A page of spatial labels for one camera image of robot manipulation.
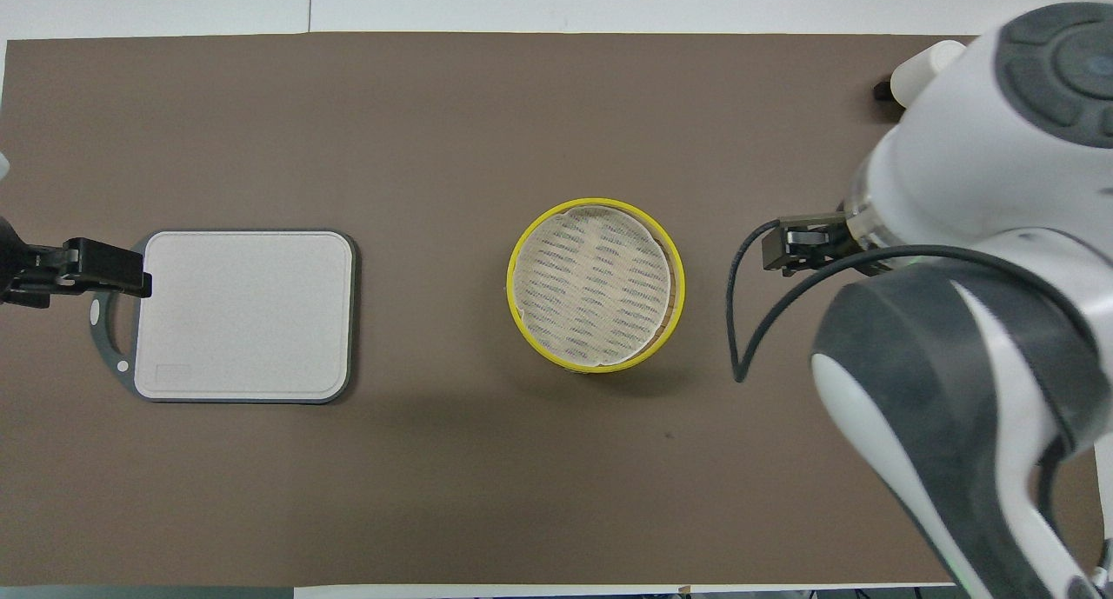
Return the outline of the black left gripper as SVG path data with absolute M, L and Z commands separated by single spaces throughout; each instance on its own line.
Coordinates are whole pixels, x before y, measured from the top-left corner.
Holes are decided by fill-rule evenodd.
M 115 291 L 136 298 L 152 295 L 154 278 L 144 271 L 142 254 L 83 237 L 61 247 L 28 245 L 1 217 L 1 302 L 48 310 L 52 296 L 69 294 L 69 287 L 59 282 L 66 263 L 68 279 L 83 289 Z

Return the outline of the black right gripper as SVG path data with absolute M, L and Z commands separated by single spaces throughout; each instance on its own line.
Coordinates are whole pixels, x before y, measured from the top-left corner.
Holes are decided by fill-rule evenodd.
M 863 247 L 851 236 L 843 203 L 837 206 L 840 217 L 784 217 L 764 235 L 764 271 L 779 271 L 791 276 L 798 271 L 818 271 L 830 261 L 861 254 Z M 854 271 L 863 276 L 878 276 L 876 262 L 859 263 Z

